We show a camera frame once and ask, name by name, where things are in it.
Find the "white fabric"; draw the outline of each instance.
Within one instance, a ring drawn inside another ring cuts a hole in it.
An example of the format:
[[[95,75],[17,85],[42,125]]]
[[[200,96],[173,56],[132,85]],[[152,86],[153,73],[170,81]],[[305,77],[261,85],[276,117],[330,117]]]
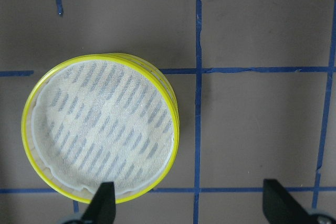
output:
[[[173,149],[170,111],[157,88],[119,63],[90,60],[54,75],[32,113],[39,156],[66,186],[116,195],[156,178]]]

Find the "yellow bin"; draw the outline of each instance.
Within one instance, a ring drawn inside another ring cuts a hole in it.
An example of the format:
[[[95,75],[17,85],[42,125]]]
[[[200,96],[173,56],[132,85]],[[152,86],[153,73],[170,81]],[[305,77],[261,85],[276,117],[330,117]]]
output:
[[[47,72],[30,93],[22,139],[37,174],[89,203],[114,181],[117,203],[155,187],[176,157],[174,91],[149,62],[127,54],[85,55]]]

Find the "black object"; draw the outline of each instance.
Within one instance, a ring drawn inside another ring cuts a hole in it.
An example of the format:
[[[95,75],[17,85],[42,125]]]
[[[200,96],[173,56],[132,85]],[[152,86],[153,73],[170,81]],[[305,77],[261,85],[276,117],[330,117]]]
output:
[[[64,224],[113,224],[116,218],[115,203],[114,183],[101,183],[82,217]]]
[[[264,179],[263,212],[270,224],[336,224],[327,215],[309,215],[276,179]]]

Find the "gray surface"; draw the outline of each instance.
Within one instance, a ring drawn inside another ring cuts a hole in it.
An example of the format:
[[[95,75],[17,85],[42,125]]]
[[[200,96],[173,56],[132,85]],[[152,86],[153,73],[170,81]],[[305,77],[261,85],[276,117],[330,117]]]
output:
[[[0,0],[0,189],[49,188],[26,158],[24,103],[37,80],[69,58],[127,52],[159,68],[195,67],[195,0]],[[333,0],[202,0],[203,67],[327,66]],[[326,73],[204,74],[202,187],[314,185]],[[167,75],[178,99],[180,148],[158,185],[194,186],[195,75]],[[334,84],[321,186],[336,186]],[[293,194],[309,208],[312,193]],[[149,193],[117,206],[118,223],[192,223],[192,193]],[[261,193],[201,193],[199,223],[265,223]],[[318,207],[336,215],[336,193]],[[5,224],[55,223],[73,212],[58,193],[0,194]],[[86,208],[80,204],[80,210]]]

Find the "grid square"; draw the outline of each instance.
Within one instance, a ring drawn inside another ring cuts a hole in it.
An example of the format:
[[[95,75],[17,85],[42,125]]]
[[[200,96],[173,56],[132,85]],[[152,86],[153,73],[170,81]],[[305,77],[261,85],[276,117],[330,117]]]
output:
[[[73,214],[72,200],[58,194],[0,194],[1,223],[57,223]]]
[[[178,102],[180,142],[171,170],[157,187],[194,187],[195,105],[190,101],[195,100],[195,76],[169,74],[166,77]]]
[[[333,0],[202,0],[204,67],[327,66]]]
[[[313,186],[325,78],[203,75],[201,186],[260,187],[264,178]]]
[[[29,163],[20,131],[22,111],[38,77],[0,78],[0,188],[49,187]]]
[[[134,200],[117,204],[114,223],[175,223],[193,221],[193,194],[147,193]],[[84,212],[86,204],[79,204]]]
[[[291,194],[304,208],[310,207],[312,193]],[[262,213],[262,193],[204,193],[200,199],[200,223],[267,224]]]
[[[319,193],[318,210],[327,212],[336,218],[336,191],[321,191]]]
[[[331,88],[330,108],[326,144],[324,146],[324,155],[321,173],[320,186],[336,186],[336,85],[335,81]]]
[[[75,56],[137,55],[195,66],[195,0],[3,0],[0,70],[44,70]]]

